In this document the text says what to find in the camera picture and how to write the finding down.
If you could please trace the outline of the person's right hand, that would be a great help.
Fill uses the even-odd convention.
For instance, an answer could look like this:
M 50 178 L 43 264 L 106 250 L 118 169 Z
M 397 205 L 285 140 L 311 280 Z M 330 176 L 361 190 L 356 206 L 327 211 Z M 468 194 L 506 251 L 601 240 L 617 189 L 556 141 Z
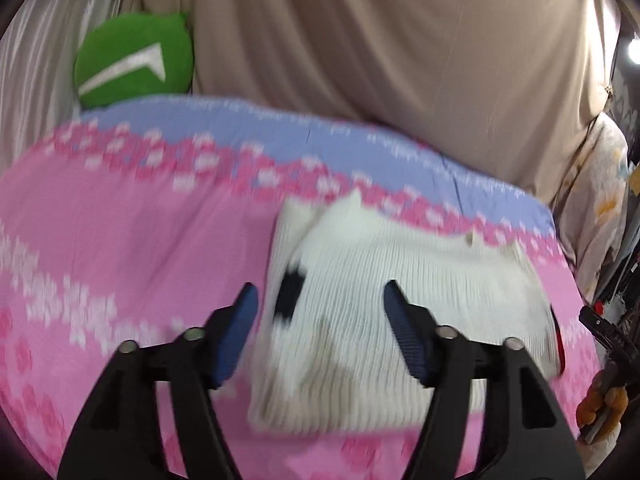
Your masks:
M 602 424 L 599 432 L 593 438 L 593 442 L 602 441 L 620 423 L 623 414 L 628 406 L 628 393 L 625 387 L 612 387 L 604 391 L 602 387 L 603 370 L 597 372 L 593 377 L 586 396 L 576 408 L 576 424 L 579 428 L 592 425 L 598 419 L 598 413 L 606 406 L 610 409 L 610 414 Z

